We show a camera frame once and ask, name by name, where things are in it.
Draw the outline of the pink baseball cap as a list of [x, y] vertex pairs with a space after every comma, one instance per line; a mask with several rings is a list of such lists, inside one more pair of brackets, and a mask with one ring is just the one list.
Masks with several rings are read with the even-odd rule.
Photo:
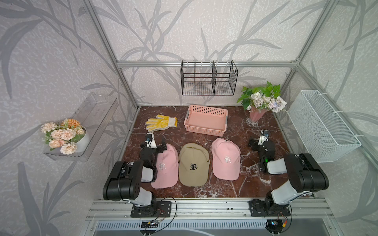
[[230, 140], [217, 138], [211, 145], [213, 173], [221, 179], [235, 181], [239, 178], [241, 151]]
[[151, 183], [154, 189], [170, 188], [178, 182], [179, 155], [173, 145], [166, 146], [167, 150], [157, 155], [157, 178]]

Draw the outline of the beige baseball cap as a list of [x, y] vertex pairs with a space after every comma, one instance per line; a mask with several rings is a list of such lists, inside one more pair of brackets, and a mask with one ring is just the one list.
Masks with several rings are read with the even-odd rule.
[[208, 150], [195, 144], [185, 144], [179, 153], [179, 180], [188, 187], [203, 186], [208, 181], [210, 157]]

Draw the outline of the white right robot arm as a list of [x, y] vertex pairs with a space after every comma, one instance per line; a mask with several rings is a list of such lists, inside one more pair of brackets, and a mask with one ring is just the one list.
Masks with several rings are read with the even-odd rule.
[[250, 139], [249, 147], [258, 152], [261, 172], [288, 176], [288, 181], [267, 193], [264, 200], [266, 209], [285, 207], [301, 196], [329, 187], [326, 173], [311, 154], [288, 153], [283, 158], [275, 159], [275, 144], [271, 140], [261, 142]]

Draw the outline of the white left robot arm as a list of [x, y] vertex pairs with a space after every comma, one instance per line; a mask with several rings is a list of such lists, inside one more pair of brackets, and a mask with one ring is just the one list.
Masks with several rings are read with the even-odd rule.
[[136, 207], [156, 207], [156, 197], [141, 184], [155, 182], [158, 174], [157, 157], [167, 150], [167, 145], [162, 140], [160, 145], [153, 148], [152, 143], [152, 139], [148, 138], [141, 145], [138, 160], [114, 164], [102, 190], [104, 200], [127, 201]]

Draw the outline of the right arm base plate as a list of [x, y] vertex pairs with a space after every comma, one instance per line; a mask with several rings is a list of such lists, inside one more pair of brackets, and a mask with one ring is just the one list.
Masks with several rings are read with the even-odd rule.
[[253, 199], [248, 201], [252, 217], [291, 216], [289, 205], [278, 205], [270, 201]]

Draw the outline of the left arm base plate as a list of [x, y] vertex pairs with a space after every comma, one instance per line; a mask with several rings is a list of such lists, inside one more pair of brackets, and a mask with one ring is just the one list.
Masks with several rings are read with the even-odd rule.
[[171, 201], [153, 202], [149, 206], [133, 205], [131, 218], [170, 217], [172, 210]]

